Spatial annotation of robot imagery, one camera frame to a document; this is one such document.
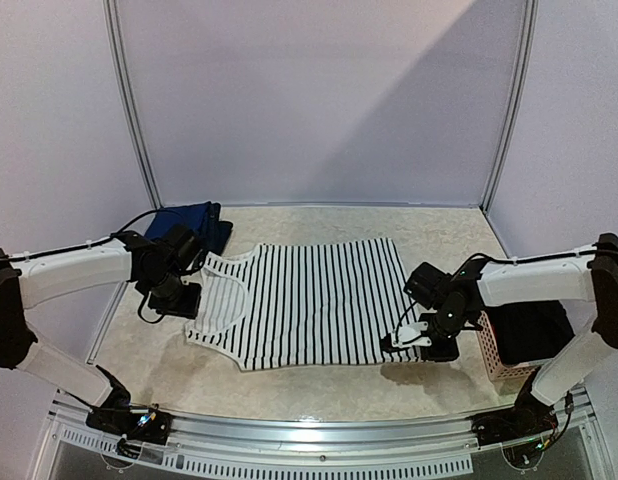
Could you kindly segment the black white striped tank top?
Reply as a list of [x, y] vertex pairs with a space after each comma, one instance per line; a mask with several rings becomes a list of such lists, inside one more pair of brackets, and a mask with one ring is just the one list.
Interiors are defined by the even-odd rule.
[[397, 326], [417, 319], [389, 238], [258, 244], [234, 257], [208, 255], [199, 276], [200, 311], [185, 324], [185, 340], [242, 371], [421, 359], [417, 346], [392, 353], [380, 346]]

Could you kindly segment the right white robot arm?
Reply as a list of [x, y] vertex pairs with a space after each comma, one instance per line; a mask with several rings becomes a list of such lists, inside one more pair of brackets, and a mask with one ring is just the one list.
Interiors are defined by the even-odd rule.
[[618, 236], [603, 233], [583, 247], [538, 257], [493, 259], [476, 254], [454, 274], [420, 264], [404, 287], [426, 311], [400, 321], [388, 343], [397, 349], [434, 347], [454, 339], [488, 307], [540, 301], [592, 302], [596, 316], [536, 373], [529, 394], [506, 415], [506, 427], [526, 436], [555, 404], [618, 351]]

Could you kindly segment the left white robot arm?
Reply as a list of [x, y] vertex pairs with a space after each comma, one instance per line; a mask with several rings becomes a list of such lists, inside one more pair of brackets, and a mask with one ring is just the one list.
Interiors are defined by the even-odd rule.
[[148, 239], [120, 230], [95, 242], [17, 256], [0, 249], [0, 368], [37, 376], [97, 409], [117, 434], [137, 426], [130, 394], [109, 372], [88, 366], [53, 346], [27, 323], [26, 311], [96, 286], [132, 284], [140, 308], [158, 317], [193, 319], [201, 286], [188, 282], [207, 254], [205, 242], [184, 225]]

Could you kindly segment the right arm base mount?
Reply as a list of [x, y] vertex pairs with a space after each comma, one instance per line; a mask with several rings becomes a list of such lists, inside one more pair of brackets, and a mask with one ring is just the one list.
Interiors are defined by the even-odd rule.
[[480, 446], [491, 445], [540, 435], [550, 431], [545, 440], [540, 440], [536, 450], [545, 450], [558, 441], [567, 430], [574, 410], [573, 395], [568, 391], [564, 397], [567, 419], [559, 428], [553, 406], [545, 405], [529, 391], [520, 392], [512, 407], [475, 414], [469, 417], [471, 431], [477, 436]]

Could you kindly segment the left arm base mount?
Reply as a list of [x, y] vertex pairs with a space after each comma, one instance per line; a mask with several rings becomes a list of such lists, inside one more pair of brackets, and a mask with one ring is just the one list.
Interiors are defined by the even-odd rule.
[[139, 406], [131, 402], [130, 392], [104, 368], [97, 366], [112, 391], [100, 406], [90, 408], [86, 425], [101, 432], [125, 436], [156, 445], [165, 445], [171, 433], [174, 416], [157, 406]]

